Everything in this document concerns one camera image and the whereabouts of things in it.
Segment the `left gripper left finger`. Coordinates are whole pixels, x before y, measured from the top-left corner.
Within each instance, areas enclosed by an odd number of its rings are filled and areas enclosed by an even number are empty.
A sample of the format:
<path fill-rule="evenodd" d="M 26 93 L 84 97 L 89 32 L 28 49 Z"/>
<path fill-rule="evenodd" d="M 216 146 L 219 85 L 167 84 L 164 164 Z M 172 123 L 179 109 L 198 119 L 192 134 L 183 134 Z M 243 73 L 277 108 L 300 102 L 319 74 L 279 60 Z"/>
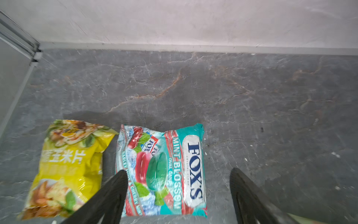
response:
<path fill-rule="evenodd" d="M 124 170 L 115 174 L 87 203 L 63 224 L 120 223 L 128 189 L 128 175 Z"/>

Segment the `yellow chips snack bag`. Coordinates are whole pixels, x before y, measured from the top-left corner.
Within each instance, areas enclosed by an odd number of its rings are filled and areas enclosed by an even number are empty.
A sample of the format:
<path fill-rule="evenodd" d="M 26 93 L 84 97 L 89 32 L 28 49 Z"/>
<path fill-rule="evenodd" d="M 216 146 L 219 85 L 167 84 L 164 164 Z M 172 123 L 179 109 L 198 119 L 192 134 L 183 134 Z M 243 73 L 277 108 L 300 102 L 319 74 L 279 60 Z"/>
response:
<path fill-rule="evenodd" d="M 47 129 L 39 171 L 21 220 L 69 217 L 100 189 L 103 152 L 118 132 L 104 125 L 58 119 Z"/>

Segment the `white printed paper bag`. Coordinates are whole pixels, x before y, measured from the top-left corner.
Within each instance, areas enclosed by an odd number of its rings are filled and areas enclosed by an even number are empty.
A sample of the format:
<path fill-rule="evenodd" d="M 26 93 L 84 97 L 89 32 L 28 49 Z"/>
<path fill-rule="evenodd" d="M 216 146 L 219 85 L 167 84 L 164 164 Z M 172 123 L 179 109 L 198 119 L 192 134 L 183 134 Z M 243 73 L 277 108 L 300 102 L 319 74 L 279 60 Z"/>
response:
<path fill-rule="evenodd" d="M 288 213 L 288 215 L 291 216 L 299 224 L 326 224 L 326 223 L 319 222 L 319 221 L 316 221 L 316 220 L 312 220 L 312 219 L 309 219 L 309 218 L 296 216 L 296 215 L 293 215 L 293 214 L 290 214 L 290 213 Z"/>

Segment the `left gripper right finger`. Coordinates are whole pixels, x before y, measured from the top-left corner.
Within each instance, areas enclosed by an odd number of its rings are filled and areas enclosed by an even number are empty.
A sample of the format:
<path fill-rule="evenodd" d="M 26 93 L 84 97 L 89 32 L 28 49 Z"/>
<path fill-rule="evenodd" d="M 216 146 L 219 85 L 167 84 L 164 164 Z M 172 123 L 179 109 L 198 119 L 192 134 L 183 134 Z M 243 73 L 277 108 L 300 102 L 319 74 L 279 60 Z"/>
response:
<path fill-rule="evenodd" d="M 239 224 L 296 224 L 287 213 L 276 207 L 264 192 L 239 168 L 229 177 L 230 192 Z"/>

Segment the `green Fox's mint candy bag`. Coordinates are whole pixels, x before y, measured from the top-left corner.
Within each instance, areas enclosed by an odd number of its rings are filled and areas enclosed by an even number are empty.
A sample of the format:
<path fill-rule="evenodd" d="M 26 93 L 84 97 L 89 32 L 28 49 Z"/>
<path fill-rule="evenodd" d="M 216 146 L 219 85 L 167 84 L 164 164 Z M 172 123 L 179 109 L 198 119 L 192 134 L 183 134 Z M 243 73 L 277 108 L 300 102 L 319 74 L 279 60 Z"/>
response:
<path fill-rule="evenodd" d="M 122 126 L 116 171 L 128 175 L 123 217 L 207 217 L 202 124 L 158 132 Z"/>

